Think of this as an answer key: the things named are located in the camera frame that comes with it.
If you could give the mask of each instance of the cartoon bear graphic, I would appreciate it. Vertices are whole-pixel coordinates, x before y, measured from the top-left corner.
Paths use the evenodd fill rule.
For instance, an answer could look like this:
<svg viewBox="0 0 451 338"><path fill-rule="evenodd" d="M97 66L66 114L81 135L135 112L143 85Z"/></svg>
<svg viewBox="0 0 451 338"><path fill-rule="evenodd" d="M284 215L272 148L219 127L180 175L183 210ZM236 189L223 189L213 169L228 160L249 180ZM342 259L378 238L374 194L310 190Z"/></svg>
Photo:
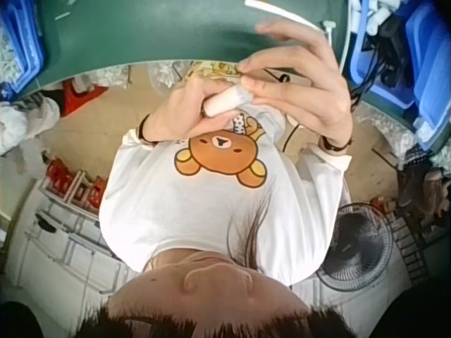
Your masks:
<svg viewBox="0 0 451 338"><path fill-rule="evenodd" d="M257 159L257 140L264 133L253 117L241 113L233 120L233 131L219 130L190 139L188 148L175 155L175 168L185 176L196 175L203 168L234 175L245 187L261 187L267 172Z"/></svg>

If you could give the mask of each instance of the fan grille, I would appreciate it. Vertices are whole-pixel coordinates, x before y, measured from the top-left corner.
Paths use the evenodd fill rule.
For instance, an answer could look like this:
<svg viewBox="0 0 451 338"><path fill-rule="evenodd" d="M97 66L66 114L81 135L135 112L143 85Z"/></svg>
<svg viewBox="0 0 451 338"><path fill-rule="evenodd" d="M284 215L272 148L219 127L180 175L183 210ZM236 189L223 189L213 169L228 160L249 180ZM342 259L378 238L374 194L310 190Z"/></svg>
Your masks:
<svg viewBox="0 0 451 338"><path fill-rule="evenodd" d="M317 272L331 289L351 292L374 282L390 260L393 236L387 218L369 204L339 209L326 259Z"/></svg>

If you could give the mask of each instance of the hand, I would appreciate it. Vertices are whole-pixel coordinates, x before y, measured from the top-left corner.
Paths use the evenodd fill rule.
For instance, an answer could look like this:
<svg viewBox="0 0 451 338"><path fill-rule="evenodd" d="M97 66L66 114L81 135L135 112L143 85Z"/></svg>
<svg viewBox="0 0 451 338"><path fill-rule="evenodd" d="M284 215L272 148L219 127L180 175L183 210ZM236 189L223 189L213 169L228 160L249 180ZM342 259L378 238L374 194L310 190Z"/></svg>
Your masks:
<svg viewBox="0 0 451 338"><path fill-rule="evenodd" d="M201 114L201 107L205 98L231 86L228 82L193 75L185 85L174 89L147 118L142 129L144 138L149 142L189 139L225 128L238 114L237 111L208 118Z"/></svg>
<svg viewBox="0 0 451 338"><path fill-rule="evenodd" d="M278 39L295 39L303 46L282 46L258 51L241 61L239 70L294 68L311 80L311 87L270 83L242 77L242 85L256 97L255 104L269 104L291 115L299 124L328 138L334 146L348 143L352 134L351 99L327 39L307 26L287 20L257 25L257 32Z"/></svg>

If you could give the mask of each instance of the tiled floor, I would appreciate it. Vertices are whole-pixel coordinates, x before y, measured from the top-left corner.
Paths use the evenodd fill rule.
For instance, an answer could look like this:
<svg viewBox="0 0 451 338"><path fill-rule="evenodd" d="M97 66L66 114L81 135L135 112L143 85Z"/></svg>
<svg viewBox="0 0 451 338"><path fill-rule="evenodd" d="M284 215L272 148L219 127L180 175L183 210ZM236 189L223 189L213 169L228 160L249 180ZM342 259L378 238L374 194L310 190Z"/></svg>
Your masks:
<svg viewBox="0 0 451 338"><path fill-rule="evenodd" d="M132 84L127 89L110 88L42 134L46 146L71 169L86 170L92 178L107 177L122 135L136 127L161 102L150 84L146 65L133 66L130 78ZM283 144L291 128L287 126L279 145ZM311 132L298 130L289 143L287 155L295 161L299 149L316 139ZM350 152L354 158L346 174L353 201L397 194L395 171L371 151L380 141L381 135L374 127L356 123Z"/></svg>

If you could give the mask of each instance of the woman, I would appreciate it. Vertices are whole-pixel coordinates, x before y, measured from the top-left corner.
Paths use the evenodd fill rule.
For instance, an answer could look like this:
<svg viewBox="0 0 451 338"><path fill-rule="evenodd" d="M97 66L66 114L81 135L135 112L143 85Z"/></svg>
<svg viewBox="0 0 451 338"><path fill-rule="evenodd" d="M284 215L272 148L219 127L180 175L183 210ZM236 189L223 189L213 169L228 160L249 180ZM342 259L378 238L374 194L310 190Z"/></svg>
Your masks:
<svg viewBox="0 0 451 338"><path fill-rule="evenodd" d="M203 100L230 85L194 77L124 136L100 224L143 273L76 337L353 337L340 315L310 311L287 288L330 244L350 162L347 83L321 33L282 20L257 31L305 47L257 52L240 72L290 67L312 87L244 76L254 102L205 118ZM324 136L296 166L274 145L279 110Z"/></svg>

